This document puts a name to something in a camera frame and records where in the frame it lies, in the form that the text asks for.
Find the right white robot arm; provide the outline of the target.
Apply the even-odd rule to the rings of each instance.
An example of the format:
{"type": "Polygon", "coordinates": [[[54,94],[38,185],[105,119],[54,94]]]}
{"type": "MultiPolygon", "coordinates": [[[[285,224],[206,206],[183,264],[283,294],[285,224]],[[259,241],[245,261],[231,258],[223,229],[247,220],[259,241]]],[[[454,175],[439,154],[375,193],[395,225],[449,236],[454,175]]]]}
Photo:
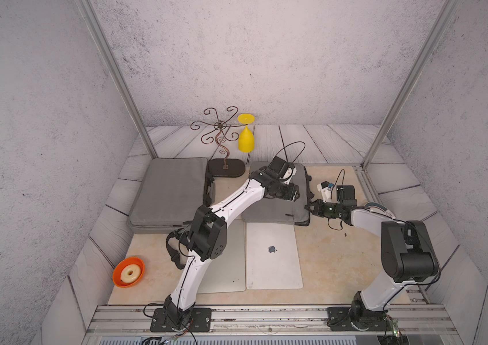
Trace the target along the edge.
{"type": "Polygon", "coordinates": [[[324,181],[317,189],[322,198],[308,204],[307,211],[327,220],[339,219],[381,239],[383,270],[369,287],[356,293],[345,320],[359,329],[368,328],[385,319],[386,307],[406,287],[424,285],[429,277],[433,283],[439,279],[441,266],[422,221],[399,220],[378,203],[359,206],[352,185],[324,181]]]}

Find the white laptop yellow logo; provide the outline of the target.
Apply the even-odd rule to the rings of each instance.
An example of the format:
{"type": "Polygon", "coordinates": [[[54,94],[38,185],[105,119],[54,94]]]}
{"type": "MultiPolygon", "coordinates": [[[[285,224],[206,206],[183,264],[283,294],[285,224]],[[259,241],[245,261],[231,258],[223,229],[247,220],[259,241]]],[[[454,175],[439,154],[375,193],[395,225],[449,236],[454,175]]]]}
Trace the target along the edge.
{"type": "Polygon", "coordinates": [[[293,225],[246,224],[246,287],[248,290],[303,288],[293,225]]]}

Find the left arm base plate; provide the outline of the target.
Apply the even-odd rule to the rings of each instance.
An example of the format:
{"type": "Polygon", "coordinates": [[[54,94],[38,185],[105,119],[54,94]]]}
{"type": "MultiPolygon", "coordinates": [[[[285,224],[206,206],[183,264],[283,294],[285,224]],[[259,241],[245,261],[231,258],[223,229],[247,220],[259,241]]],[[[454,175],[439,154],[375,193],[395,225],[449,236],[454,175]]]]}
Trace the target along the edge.
{"type": "Polygon", "coordinates": [[[207,333],[211,328],[212,309],[191,308],[183,313],[158,308],[154,311],[150,331],[152,333],[183,332],[207,333]]]}

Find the grey zippered laptop bag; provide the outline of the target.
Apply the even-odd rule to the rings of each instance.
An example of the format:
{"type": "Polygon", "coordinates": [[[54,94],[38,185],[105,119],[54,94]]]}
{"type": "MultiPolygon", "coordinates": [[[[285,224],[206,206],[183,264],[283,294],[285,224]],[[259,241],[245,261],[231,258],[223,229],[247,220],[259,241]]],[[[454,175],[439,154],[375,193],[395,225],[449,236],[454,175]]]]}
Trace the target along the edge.
{"type": "Polygon", "coordinates": [[[180,238],[196,210],[211,206],[215,179],[207,158],[156,158],[150,161],[127,218],[134,234],[180,238]]]}

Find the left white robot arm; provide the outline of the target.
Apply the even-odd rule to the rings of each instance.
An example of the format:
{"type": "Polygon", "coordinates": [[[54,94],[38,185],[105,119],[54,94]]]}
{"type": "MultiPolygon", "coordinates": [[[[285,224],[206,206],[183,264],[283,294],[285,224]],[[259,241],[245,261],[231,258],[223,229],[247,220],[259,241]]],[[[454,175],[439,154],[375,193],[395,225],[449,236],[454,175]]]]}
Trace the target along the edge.
{"type": "Polygon", "coordinates": [[[300,190],[289,181],[249,178],[221,202],[198,208],[188,232],[188,258],[182,276],[163,306],[172,319],[186,316],[193,309],[198,288],[209,266],[227,247],[229,225],[265,196],[294,202],[299,198],[300,190]]]}

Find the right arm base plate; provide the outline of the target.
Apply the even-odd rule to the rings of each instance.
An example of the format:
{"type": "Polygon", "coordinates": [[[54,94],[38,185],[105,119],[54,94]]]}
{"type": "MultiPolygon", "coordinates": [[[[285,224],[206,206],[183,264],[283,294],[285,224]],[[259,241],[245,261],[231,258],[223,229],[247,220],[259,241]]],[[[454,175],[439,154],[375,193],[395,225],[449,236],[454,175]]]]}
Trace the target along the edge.
{"type": "Polygon", "coordinates": [[[327,326],[331,331],[385,332],[391,328],[391,317],[387,312],[355,310],[351,307],[329,307],[327,326]]]}

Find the silver apple laptop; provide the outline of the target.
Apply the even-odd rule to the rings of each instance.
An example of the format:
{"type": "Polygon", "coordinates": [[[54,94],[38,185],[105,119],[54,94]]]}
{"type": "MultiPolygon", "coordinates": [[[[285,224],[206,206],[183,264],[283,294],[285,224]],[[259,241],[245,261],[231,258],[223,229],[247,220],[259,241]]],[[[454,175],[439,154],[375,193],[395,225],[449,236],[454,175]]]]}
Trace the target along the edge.
{"type": "Polygon", "coordinates": [[[237,219],[228,227],[227,246],[208,267],[198,293],[242,291],[245,291],[245,222],[237,219]]]}

